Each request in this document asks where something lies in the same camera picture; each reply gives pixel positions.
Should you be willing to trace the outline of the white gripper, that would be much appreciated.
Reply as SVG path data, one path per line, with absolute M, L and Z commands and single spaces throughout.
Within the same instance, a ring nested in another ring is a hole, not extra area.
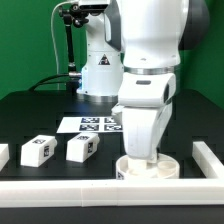
M 171 103 L 159 108 L 125 107 L 122 126 L 126 154 L 132 159 L 155 163 L 157 147 L 171 115 Z

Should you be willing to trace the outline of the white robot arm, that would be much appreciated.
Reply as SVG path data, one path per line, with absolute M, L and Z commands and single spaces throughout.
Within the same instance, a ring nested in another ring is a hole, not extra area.
M 124 54 L 125 72 L 112 114 L 123 128 L 133 159 L 155 162 L 172 114 L 179 52 L 194 48 L 210 17 L 205 0 L 81 0 L 79 7 L 105 7 L 106 42 Z

